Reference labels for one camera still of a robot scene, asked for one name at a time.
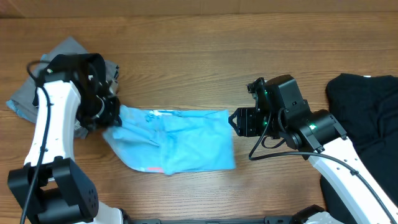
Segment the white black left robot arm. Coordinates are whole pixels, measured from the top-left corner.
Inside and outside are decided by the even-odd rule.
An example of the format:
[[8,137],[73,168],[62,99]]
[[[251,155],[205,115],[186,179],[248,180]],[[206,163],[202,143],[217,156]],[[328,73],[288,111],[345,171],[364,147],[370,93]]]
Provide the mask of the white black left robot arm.
[[39,109],[24,166],[7,184],[22,209],[20,222],[129,223],[124,210],[100,202],[94,183],[75,163],[75,118],[84,80],[72,69],[45,68],[34,78]]

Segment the light blue printed t-shirt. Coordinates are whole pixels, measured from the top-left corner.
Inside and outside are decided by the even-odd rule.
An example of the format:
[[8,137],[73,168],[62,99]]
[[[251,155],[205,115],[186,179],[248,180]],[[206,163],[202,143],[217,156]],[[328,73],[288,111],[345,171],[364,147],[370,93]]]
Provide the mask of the light blue printed t-shirt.
[[140,110],[122,105],[104,140],[129,168],[172,175],[235,169],[226,110]]

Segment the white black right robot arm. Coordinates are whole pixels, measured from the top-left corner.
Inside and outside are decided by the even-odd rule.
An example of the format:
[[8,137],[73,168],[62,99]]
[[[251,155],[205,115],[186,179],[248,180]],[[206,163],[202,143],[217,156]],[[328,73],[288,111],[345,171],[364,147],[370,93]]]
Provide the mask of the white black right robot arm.
[[[345,129],[329,111],[311,111],[295,78],[260,77],[247,89],[256,104],[238,108],[228,122],[238,136],[258,137],[249,160],[302,156],[326,178],[357,223],[397,223],[397,206],[362,163]],[[255,156],[267,138],[290,151]]]

